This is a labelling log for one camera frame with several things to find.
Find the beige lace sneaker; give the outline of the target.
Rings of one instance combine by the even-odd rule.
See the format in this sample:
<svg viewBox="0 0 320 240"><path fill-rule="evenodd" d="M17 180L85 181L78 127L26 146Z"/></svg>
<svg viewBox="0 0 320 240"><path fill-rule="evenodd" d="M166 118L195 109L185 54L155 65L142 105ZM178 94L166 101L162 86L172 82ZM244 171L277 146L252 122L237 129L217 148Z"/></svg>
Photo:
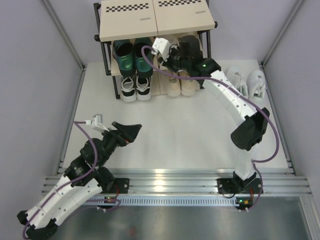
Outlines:
<svg viewBox="0 0 320 240"><path fill-rule="evenodd" d="M181 94L181 84L180 84L180 80L177 78L178 74L170 70L164 70L164 72L172 75L172 76L163 75L162 77L162 82L163 82L166 94L172 98L178 97Z"/></svg>
<svg viewBox="0 0 320 240"><path fill-rule="evenodd" d="M180 87L182 95L191 97L196 93L196 83L193 79L181 79Z"/></svg>

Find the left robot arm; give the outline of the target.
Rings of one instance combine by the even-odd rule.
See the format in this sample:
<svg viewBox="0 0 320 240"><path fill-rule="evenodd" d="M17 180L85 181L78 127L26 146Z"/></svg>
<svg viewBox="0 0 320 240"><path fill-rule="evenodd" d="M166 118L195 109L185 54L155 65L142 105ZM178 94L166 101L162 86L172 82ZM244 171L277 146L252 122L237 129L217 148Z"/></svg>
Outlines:
<svg viewBox="0 0 320 240"><path fill-rule="evenodd" d="M33 208L17 214L24 226L24 240L48 240L81 205L97 194L109 193L116 179L105 167L106 162L117 148L132 144L142 128L141 124L116 121L113 128L107 128L98 114L91 120L74 121L74 125L87 142L48 194Z"/></svg>

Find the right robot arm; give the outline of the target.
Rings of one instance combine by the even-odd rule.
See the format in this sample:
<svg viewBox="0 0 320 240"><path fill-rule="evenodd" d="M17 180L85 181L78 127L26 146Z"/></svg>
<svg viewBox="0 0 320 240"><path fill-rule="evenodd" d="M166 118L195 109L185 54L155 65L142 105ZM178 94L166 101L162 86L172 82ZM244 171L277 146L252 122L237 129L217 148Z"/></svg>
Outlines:
<svg viewBox="0 0 320 240"><path fill-rule="evenodd" d="M236 167L231 178L218 179L218 191L222 195L259 194L262 180L255 169L259 143L270 124L270 112L251 102L232 83L212 58L204 57L199 40L194 35L183 36L177 44L160 39L154 48L161 54L160 64L183 80L197 81L224 106L236 124L230 134L238 149Z"/></svg>

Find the black white sneaker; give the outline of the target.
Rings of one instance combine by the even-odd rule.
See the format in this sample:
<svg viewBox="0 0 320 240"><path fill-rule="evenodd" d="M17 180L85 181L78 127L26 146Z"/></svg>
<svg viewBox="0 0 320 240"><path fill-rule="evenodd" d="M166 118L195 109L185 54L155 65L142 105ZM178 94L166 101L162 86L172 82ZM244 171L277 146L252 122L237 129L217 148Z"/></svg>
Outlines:
<svg viewBox="0 0 320 240"><path fill-rule="evenodd" d="M151 77L136 79L136 94L140 101L148 101L152 97L151 93Z"/></svg>
<svg viewBox="0 0 320 240"><path fill-rule="evenodd" d="M126 103L134 102L137 99L135 78L133 76L121 78L121 94L122 100Z"/></svg>

